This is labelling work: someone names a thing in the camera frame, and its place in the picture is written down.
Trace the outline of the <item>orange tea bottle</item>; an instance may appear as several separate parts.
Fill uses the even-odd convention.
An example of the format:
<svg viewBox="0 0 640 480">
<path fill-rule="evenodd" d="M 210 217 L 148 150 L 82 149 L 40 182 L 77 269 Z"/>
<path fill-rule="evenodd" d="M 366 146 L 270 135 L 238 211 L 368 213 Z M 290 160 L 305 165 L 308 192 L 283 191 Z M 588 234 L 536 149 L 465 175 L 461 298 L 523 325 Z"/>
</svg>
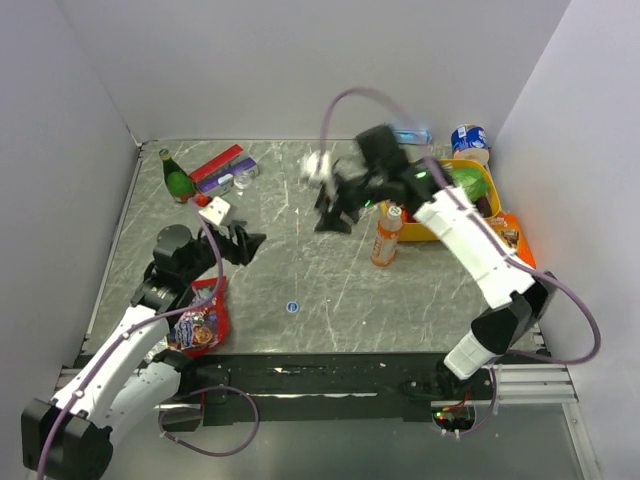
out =
<svg viewBox="0 0 640 480">
<path fill-rule="evenodd" d="M 388 208 L 380 214 L 378 219 L 371 253 L 371 261 L 380 267 L 387 266 L 394 260 L 399 234 L 403 227 L 402 217 L 389 218 L 387 216 Z"/>
</svg>

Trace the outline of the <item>white bottle cap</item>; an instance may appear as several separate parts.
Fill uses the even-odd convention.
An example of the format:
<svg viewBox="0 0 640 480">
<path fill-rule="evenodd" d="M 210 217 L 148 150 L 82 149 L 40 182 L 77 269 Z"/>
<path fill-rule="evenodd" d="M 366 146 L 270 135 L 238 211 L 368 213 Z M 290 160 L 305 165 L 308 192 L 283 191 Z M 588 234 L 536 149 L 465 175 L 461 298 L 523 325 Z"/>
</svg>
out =
<svg viewBox="0 0 640 480">
<path fill-rule="evenodd" d="M 401 218 L 402 217 L 402 209 L 399 206 L 390 206 L 387 210 L 387 216 L 389 218 Z"/>
</svg>

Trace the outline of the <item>blue bottle cap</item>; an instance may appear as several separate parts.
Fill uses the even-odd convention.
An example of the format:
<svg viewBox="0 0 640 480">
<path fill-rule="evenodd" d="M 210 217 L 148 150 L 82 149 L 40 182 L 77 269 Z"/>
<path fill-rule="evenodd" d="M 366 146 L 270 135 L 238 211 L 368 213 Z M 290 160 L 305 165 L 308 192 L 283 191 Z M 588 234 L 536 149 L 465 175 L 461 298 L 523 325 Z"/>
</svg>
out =
<svg viewBox="0 0 640 480">
<path fill-rule="evenodd" d="M 299 305 L 295 301 L 288 302 L 286 305 L 286 310 L 289 313 L 296 313 L 299 310 Z"/>
</svg>

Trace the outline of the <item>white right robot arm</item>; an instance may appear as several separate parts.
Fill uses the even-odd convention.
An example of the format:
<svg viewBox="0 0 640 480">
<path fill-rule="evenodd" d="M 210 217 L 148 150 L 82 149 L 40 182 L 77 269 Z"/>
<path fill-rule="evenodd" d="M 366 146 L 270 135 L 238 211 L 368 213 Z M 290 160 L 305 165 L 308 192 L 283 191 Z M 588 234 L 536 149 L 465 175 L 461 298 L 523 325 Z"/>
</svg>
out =
<svg viewBox="0 0 640 480">
<path fill-rule="evenodd" d="M 360 176 L 341 176 L 329 154 L 320 151 L 300 162 L 302 178 L 320 189 L 315 229 L 348 234 L 366 203 L 390 201 L 405 208 L 457 258 L 488 304 L 437 374 L 439 391 L 459 398 L 481 367 L 506 354 L 538 321 L 554 288 L 537 279 L 501 240 L 437 160 L 410 160 L 387 125 L 359 134 L 356 142 L 366 169 Z"/>
</svg>

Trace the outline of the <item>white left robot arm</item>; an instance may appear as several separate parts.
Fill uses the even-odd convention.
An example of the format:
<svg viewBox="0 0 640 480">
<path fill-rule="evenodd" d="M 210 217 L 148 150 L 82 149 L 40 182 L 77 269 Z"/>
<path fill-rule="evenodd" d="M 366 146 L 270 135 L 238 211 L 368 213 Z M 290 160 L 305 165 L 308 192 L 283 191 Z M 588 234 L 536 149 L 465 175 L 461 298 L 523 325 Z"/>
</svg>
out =
<svg viewBox="0 0 640 480">
<path fill-rule="evenodd" d="M 224 276 L 208 296 L 192 286 L 225 262 L 248 265 L 266 236 L 243 223 L 202 221 L 197 236 L 184 225 L 161 230 L 141 284 L 112 334 L 86 366 L 49 400 L 32 400 L 21 415 L 24 466 L 40 479 L 99 479 L 120 439 L 155 405 L 185 402 L 207 391 L 194 358 L 164 348 L 148 366 L 153 347 L 180 318 L 212 306 Z"/>
</svg>

